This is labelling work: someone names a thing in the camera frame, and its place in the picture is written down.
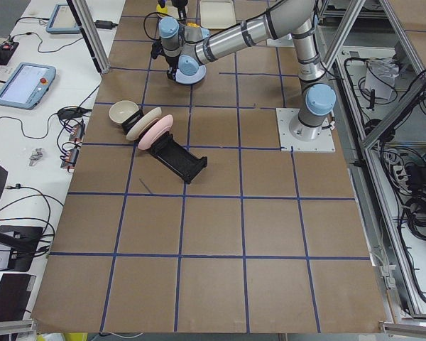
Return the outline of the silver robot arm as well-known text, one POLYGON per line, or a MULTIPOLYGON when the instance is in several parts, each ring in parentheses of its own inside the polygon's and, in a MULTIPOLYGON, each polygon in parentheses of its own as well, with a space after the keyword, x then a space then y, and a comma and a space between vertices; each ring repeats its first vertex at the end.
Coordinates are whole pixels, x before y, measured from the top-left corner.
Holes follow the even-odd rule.
POLYGON ((324 83, 327 69, 315 40, 316 8, 316 1, 278 1, 263 13, 215 34, 163 16, 151 56, 163 56, 168 64, 168 78, 177 80, 181 75, 195 77, 203 65, 269 38, 277 40, 290 35, 299 65, 302 105, 291 119, 289 130, 297 140, 311 142, 319 137, 337 100, 335 91, 324 83))

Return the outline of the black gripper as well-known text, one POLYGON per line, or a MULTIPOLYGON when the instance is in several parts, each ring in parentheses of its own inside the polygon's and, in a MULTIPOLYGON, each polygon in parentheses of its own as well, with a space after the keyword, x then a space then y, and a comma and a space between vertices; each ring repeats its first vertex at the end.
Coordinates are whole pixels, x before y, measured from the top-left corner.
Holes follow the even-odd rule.
POLYGON ((178 70, 179 57, 178 56, 177 57, 166 56, 165 60, 168 64, 168 70, 166 72, 168 79, 172 80, 172 81, 176 81, 176 73, 177 73, 177 70, 178 70))
POLYGON ((172 5, 178 9, 178 16, 181 21, 187 19, 185 7, 188 4, 188 0, 172 0, 172 5))

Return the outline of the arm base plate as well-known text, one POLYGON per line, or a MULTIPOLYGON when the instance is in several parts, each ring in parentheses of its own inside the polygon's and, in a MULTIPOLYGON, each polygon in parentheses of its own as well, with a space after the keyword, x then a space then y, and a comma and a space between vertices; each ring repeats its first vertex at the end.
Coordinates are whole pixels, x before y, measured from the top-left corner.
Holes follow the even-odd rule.
POLYGON ((303 126, 298 108, 277 108, 276 117, 281 151, 305 153, 334 153, 334 139, 325 118, 321 126, 303 126))
POLYGON ((276 48, 294 48, 294 42, 293 37, 291 34, 287 34, 286 36, 283 36, 282 38, 277 39, 271 39, 268 38, 266 40, 266 45, 270 47, 276 47, 276 48))

